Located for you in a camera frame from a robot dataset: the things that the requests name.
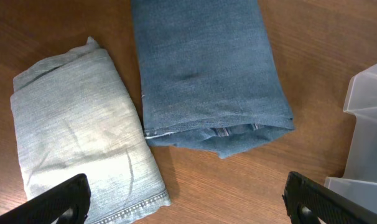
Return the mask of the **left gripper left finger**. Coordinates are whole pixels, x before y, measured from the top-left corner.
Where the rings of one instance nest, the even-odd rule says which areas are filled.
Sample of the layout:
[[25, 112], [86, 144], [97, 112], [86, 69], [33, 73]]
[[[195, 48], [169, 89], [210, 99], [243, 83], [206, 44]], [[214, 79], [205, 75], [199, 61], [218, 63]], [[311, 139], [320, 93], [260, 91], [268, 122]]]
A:
[[0, 216], [0, 224], [84, 224], [91, 190], [85, 174], [77, 174]]

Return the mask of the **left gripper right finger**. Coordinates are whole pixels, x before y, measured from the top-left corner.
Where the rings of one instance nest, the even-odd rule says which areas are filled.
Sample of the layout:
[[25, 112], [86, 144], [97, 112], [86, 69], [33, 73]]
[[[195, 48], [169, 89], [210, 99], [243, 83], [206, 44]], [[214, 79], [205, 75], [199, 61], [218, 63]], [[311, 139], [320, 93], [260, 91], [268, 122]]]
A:
[[292, 224], [377, 224], [377, 214], [291, 171], [282, 196]]

